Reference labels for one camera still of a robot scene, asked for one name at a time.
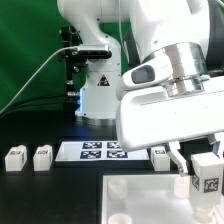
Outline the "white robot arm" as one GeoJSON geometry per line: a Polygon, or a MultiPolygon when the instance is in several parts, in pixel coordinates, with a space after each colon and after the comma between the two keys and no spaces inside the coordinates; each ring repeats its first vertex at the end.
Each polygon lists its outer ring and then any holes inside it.
{"type": "Polygon", "coordinates": [[[57,0],[89,62],[77,116],[115,122],[122,149],[162,145],[187,174],[180,143],[224,151],[224,14],[216,0],[57,0]]]}

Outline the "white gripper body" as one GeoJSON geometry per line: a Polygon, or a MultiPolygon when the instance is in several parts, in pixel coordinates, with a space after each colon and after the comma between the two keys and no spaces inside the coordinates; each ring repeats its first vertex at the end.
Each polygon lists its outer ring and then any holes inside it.
{"type": "Polygon", "coordinates": [[[170,97],[162,82],[170,69],[149,78],[136,69],[119,81],[116,95],[116,131],[120,147],[136,151],[169,142],[200,139],[224,132],[224,76],[202,75],[204,90],[170,97]]]}

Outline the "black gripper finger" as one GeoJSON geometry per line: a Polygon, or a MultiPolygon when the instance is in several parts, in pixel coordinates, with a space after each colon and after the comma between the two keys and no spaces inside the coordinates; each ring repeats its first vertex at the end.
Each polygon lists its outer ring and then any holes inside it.
{"type": "Polygon", "coordinates": [[[177,165],[178,172],[181,176],[188,175],[187,161],[180,154],[180,143],[178,141],[168,142],[166,152],[170,159],[177,165]]]}
{"type": "Polygon", "coordinates": [[[224,132],[214,133],[208,136],[209,144],[213,147],[212,151],[224,160],[224,132]]]}

